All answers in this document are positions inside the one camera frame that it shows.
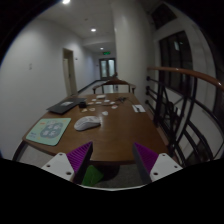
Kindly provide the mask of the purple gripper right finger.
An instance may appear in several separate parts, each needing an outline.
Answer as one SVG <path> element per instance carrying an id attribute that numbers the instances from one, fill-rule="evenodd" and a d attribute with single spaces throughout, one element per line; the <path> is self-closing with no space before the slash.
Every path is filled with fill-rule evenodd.
<path id="1" fill-rule="evenodd" d="M 182 169 L 168 154 L 157 154 L 139 143 L 133 144 L 132 152 L 144 184 L 157 181 Z"/>

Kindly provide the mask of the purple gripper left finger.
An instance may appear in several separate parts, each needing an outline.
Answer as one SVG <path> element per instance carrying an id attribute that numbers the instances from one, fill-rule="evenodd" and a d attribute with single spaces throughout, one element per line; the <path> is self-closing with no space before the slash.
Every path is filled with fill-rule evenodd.
<path id="1" fill-rule="evenodd" d="M 70 182 L 81 184 L 93 152 L 88 142 L 69 153 L 59 152 L 42 169 Z"/>

